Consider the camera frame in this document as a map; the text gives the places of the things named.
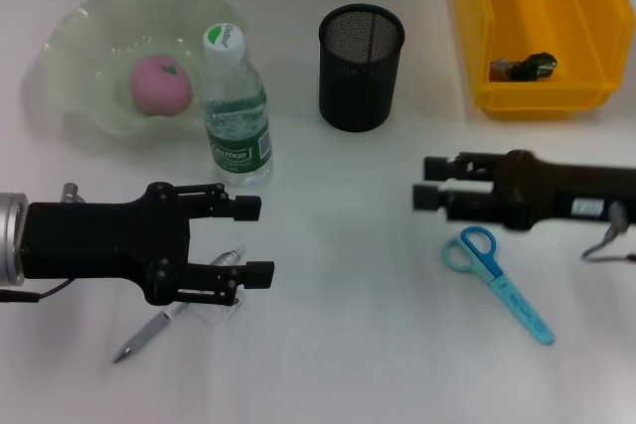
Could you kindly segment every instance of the silver pen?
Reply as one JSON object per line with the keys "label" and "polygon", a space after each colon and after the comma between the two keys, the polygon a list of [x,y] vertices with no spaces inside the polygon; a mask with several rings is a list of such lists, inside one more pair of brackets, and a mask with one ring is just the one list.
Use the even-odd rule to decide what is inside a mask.
{"label": "silver pen", "polygon": [[[240,262],[240,259],[245,255],[245,246],[242,245],[235,250],[231,250],[219,255],[211,265],[218,266],[230,266],[236,265]],[[121,351],[114,358],[113,362],[118,363],[125,360],[127,357],[133,354],[139,353],[148,342],[155,338],[159,333],[164,330],[177,316],[183,312],[188,303],[175,302],[165,307],[155,317],[150,320],[137,334],[126,342],[121,348]]]}

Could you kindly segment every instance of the scissors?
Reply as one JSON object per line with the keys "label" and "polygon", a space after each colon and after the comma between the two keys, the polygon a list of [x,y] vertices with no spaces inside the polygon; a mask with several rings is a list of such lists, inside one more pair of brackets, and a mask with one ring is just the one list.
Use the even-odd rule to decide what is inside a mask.
{"label": "scissors", "polygon": [[[481,252],[470,240],[471,233],[486,235],[490,240],[490,250]],[[459,248],[468,257],[468,265],[458,264],[450,258],[453,248]],[[471,272],[479,275],[539,343],[551,345],[555,342],[555,335],[497,264],[496,250],[497,240],[490,230],[473,226],[464,228],[459,237],[451,238],[446,242],[442,249],[442,259],[456,272]]]}

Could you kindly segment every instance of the table surface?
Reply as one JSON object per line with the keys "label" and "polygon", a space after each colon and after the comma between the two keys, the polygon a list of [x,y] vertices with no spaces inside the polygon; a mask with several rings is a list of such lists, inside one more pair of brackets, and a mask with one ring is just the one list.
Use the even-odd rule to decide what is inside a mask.
{"label": "table surface", "polygon": [[[216,181],[203,129],[115,141],[43,111],[34,58],[81,1],[0,0],[0,189],[57,201],[73,181],[90,202],[126,202],[154,181]],[[188,312],[118,365],[157,311],[136,285],[84,280],[40,305],[3,305],[2,422],[635,422],[636,268],[578,258],[605,226],[491,227],[499,263],[556,333],[545,348],[477,277],[442,265],[443,242],[466,224],[413,212],[411,187],[424,156],[460,151],[635,166],[636,51],[598,112],[498,123],[472,106],[451,0],[228,1],[251,25],[275,168],[241,191],[262,196],[260,222],[193,222],[191,259],[245,243],[247,259],[276,262],[272,288],[248,291],[227,322]],[[364,134],[330,127],[317,107],[318,25],[352,2],[386,7],[406,29],[393,112]]]}

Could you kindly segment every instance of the bottle cap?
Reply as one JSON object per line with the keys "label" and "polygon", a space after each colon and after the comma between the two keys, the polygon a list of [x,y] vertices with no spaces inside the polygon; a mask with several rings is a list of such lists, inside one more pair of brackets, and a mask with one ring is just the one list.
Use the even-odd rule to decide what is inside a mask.
{"label": "bottle cap", "polygon": [[216,65],[232,66],[245,56],[245,42],[240,28],[233,24],[216,24],[203,36],[206,57]]}

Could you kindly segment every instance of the water bottle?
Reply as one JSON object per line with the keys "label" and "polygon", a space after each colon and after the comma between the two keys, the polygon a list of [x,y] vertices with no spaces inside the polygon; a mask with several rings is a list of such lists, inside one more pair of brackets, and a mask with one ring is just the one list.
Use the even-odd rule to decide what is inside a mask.
{"label": "water bottle", "polygon": [[239,27],[214,25],[203,45],[208,64],[201,104],[212,156],[225,182],[257,183],[272,169],[265,88]]}

